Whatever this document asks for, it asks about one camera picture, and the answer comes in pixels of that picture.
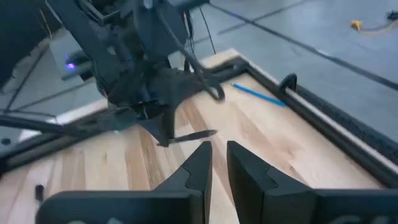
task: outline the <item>yellow object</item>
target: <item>yellow object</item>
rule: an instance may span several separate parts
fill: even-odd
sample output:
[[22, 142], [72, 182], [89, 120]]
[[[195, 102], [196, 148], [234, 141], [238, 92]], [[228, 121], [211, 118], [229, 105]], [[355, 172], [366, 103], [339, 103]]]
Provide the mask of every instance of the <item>yellow object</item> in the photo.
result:
[[361, 30], [362, 21], [351, 21], [351, 27], [357, 31]]
[[368, 35], [371, 37], [386, 34], [392, 30], [392, 28], [398, 24], [398, 20], [395, 20], [391, 22], [390, 24], [387, 24], [384, 28], [379, 29], [379, 30], [364, 30], [362, 29], [362, 21], [351, 21], [351, 27], [354, 28], [356, 31], [358, 31], [362, 35]]

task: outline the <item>black metal rail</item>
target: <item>black metal rail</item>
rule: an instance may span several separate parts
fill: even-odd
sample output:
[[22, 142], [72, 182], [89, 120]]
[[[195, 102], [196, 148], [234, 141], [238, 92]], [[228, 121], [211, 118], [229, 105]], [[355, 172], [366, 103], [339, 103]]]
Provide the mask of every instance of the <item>black metal rail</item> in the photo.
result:
[[[229, 74], [225, 77], [216, 77], [219, 82], [224, 82], [230, 78], [234, 78], [239, 74], [247, 73], [252, 76], [257, 82], [262, 86], [267, 88], [273, 95], [278, 97], [280, 100], [284, 101], [286, 105], [304, 120], [306, 120], [310, 125], [312, 125], [317, 131], [324, 135], [330, 142], [340, 148], [344, 153], [349, 155], [354, 161], [356, 161], [360, 166], [366, 169], [371, 175], [373, 175], [378, 181], [389, 188], [398, 187], [398, 174], [393, 170], [385, 166], [382, 162], [377, 160], [375, 157], [368, 154], [365, 150], [360, 148], [357, 144], [353, 143], [351, 139], [345, 136], [343, 133], [336, 130], [329, 123], [321, 119], [317, 114], [308, 109], [306, 106], [297, 101], [294, 97], [286, 94], [284, 90], [279, 88], [277, 84], [265, 77], [261, 72], [257, 71], [255, 68], [251, 67], [244, 59], [239, 57], [228, 60], [224, 65], [228, 66], [218, 66], [214, 72], [220, 72], [222, 69], [230, 69], [232, 65], [237, 65], [240, 67], [239, 73]], [[312, 95], [312, 101], [316, 99], [315, 95]], [[89, 115], [85, 118], [79, 119], [68, 126], [74, 125], [87, 125], [97, 122], [106, 110], [99, 111], [93, 115]], [[59, 150], [65, 149], [66, 147], [73, 145], [79, 141], [92, 137], [90, 134], [81, 135], [77, 137], [67, 136], [64, 134], [43, 134], [40, 136], [28, 139], [25, 142], [20, 143], [15, 149], [0, 154], [0, 173], [10, 171], [19, 166], [23, 166], [30, 163], [38, 158], [46, 156], [50, 153], [57, 152]], [[386, 138], [384, 135], [372, 132], [372, 136], [377, 136], [379, 142], [389, 142], [390, 139]], [[385, 144], [379, 144], [377, 149], [381, 154], [383, 154], [383, 146]], [[397, 144], [388, 144], [389, 150], [398, 151]]]

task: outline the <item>metal bar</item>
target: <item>metal bar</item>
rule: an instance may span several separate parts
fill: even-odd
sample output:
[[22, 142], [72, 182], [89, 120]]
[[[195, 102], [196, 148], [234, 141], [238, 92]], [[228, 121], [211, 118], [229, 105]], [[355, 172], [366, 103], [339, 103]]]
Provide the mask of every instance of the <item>metal bar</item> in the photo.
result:
[[40, 59], [43, 57], [44, 53], [47, 51], [48, 47], [46, 47], [45, 49], [43, 49], [43, 51], [41, 51], [40, 55], [37, 57], [37, 60], [35, 60], [35, 62], [33, 63], [32, 67], [29, 69], [29, 71], [27, 72], [25, 78], [23, 79], [22, 83], [19, 85], [18, 89], [16, 90], [16, 92], [13, 94], [11, 100], [9, 101], [9, 103], [7, 104], [6, 108], [4, 109], [4, 114], [6, 114], [10, 109], [12, 104], [15, 102], [17, 96], [19, 95], [19, 93], [21, 92], [22, 88], [24, 87], [26, 81], [28, 80], [28, 78], [30, 77], [30, 75], [33, 72], [33, 69], [36, 67], [37, 63], [40, 61]]
[[52, 95], [50, 95], [50, 96], [46, 96], [46, 97], [41, 98], [41, 99], [39, 99], [39, 100], [30, 102], [30, 103], [25, 104], [25, 105], [22, 105], [22, 106], [19, 106], [19, 107], [15, 108], [15, 110], [16, 110], [16, 111], [20, 111], [20, 110], [26, 109], [26, 108], [28, 108], [28, 107], [37, 105], [37, 104], [39, 104], [39, 103], [46, 102], [46, 101], [51, 100], [51, 99], [54, 99], [54, 98], [56, 98], [56, 97], [58, 97], [58, 96], [62, 96], [62, 95], [64, 95], [64, 94], [67, 94], [67, 93], [69, 93], [69, 92], [71, 92], [71, 91], [75, 91], [75, 90], [78, 90], [78, 89], [80, 89], [80, 88], [83, 88], [84, 86], [87, 86], [87, 85], [92, 84], [92, 83], [94, 83], [94, 80], [89, 80], [89, 81], [87, 81], [87, 82], [84, 82], [83, 84], [80, 84], [80, 85], [71, 87], [71, 88], [69, 88], [69, 89], [60, 91], [60, 92], [58, 92], [58, 93], [54, 93], [54, 94], [52, 94]]
[[42, 133], [58, 133], [70, 136], [80, 136], [85, 131], [79, 130], [73, 126], [64, 126], [59, 124], [51, 124], [44, 121], [35, 121], [25, 118], [15, 118], [12, 116], [0, 115], [0, 126], [9, 128], [29, 129], [40, 131]]
[[259, 73], [252, 67], [248, 68], [248, 72], [257, 82], [266, 87], [273, 95], [278, 97], [278, 99], [285, 102], [285, 104], [292, 111], [306, 120], [319, 133], [324, 135], [324, 137], [326, 137], [330, 142], [332, 142], [344, 153], [349, 155], [350, 158], [367, 170], [378, 181], [389, 188], [398, 187], [398, 174], [396, 174], [393, 170], [386, 167], [382, 162], [368, 154], [357, 144], [352, 142], [347, 136], [330, 126], [330, 124], [318, 117], [314, 112], [310, 111], [295, 98], [292, 98], [290, 95], [281, 91], [278, 85], [270, 81], [263, 74]]
[[[101, 111], [98, 111], [96, 113], [93, 113], [91, 115], [85, 116], [83, 118], [80, 118], [79, 120], [76, 120], [72, 123], [70, 123], [69, 125], [86, 125], [86, 124], [90, 124], [94, 121], [97, 120], [97, 117], [102, 116], [103, 113], [106, 113], [108, 110], [104, 109]], [[84, 140], [86, 138], [88, 138], [89, 135], [84, 135], [82, 136], [82, 138], [80, 140]], [[25, 152], [31, 151], [31, 150], [35, 150], [36, 147], [39, 147], [41, 145], [44, 144], [51, 144], [53, 145], [53, 147], [57, 147], [59, 149], [63, 149], [66, 147], [66, 143], [65, 144], [61, 144], [61, 145], [57, 145], [54, 143], [51, 143], [57, 139], [63, 138], [62, 134], [50, 134], [50, 133], [46, 133], [46, 134], [40, 134], [38, 136], [29, 138], [25, 141], [22, 141], [21, 143], [19, 143], [18, 145], [16, 145], [14, 148], [12, 148], [9, 151], [6, 152], [0, 152], [0, 160], [9, 160], [13, 157], [16, 157], [20, 154], [23, 154]]]

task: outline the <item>light wood surface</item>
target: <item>light wood surface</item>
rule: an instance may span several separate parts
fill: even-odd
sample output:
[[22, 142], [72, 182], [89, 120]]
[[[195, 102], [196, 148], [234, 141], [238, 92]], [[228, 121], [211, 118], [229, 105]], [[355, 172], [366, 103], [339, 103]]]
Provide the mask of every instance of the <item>light wood surface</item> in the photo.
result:
[[[229, 50], [204, 62], [212, 66], [236, 55], [235, 51]], [[34, 223], [38, 207], [34, 200], [37, 184], [45, 186], [46, 197], [63, 190], [153, 189], [204, 140], [210, 140], [213, 146], [211, 223], [238, 223], [228, 183], [228, 140], [237, 141], [271, 165], [314, 188], [383, 188], [289, 108], [241, 92], [231, 83], [272, 96], [249, 75], [242, 75], [223, 84], [226, 93], [224, 103], [217, 104], [206, 93], [200, 93], [183, 102], [177, 110], [176, 136], [217, 129], [218, 133], [209, 139], [164, 148], [156, 146], [156, 140], [143, 128], [133, 126], [121, 133], [104, 133], [14, 170], [0, 180], [0, 223]], [[87, 105], [60, 116], [58, 122], [67, 123], [105, 106], [105, 101]], [[342, 128], [332, 120], [329, 122]], [[21, 139], [35, 134], [25, 132]]]

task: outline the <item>black cable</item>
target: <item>black cable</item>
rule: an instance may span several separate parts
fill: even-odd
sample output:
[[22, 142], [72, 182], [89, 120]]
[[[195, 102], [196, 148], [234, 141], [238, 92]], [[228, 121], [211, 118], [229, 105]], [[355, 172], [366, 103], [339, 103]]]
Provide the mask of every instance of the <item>black cable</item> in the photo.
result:
[[209, 38], [210, 38], [211, 46], [213, 47], [214, 54], [217, 54], [216, 49], [214, 48], [213, 39], [211, 38], [210, 30], [209, 30], [209, 27], [207, 25], [207, 21], [206, 21], [205, 15], [203, 14], [203, 11], [201, 10], [201, 7], [199, 7], [199, 10], [200, 10], [201, 16], [203, 17], [203, 20], [205, 21], [207, 33], [209, 33]]
[[[179, 41], [179, 39], [175, 36], [175, 34], [173, 33], [172, 29], [170, 28], [169, 24], [166, 22], [166, 20], [164, 19], [164, 16], [162, 14], [162, 12], [160, 11], [159, 8], [156, 9], [156, 13], [157, 13], [157, 17], [159, 18], [159, 20], [161, 21], [164, 29], [166, 30], [166, 32], [168, 33], [169, 36], [171, 36], [171, 38], [173, 38], [175, 45], [177, 46], [178, 50], [181, 52], [181, 54], [183, 54], [185, 56], [185, 58], [187, 58], [189, 60], [189, 62], [191, 63], [192, 67], [193, 67], [193, 74], [198, 78], [199, 82], [203, 85], [205, 91], [214, 99], [214, 100], [218, 100], [218, 101], [222, 101], [225, 99], [225, 92], [223, 90], [223, 88], [221, 87], [221, 85], [218, 82], [214, 82], [210, 75], [207, 75], [208, 77], [208, 82], [210, 82], [210, 86], [209, 84], [207, 84], [206, 80], [203, 78], [203, 73], [208, 73], [208, 69], [206, 69], [205, 67], [203, 67], [196, 59], [194, 59], [192, 57], [192, 55], [190, 55], [186, 50], [184, 45], [182, 45]], [[211, 90], [211, 87], [215, 88], [215, 90], [217, 91], [217, 95]]]

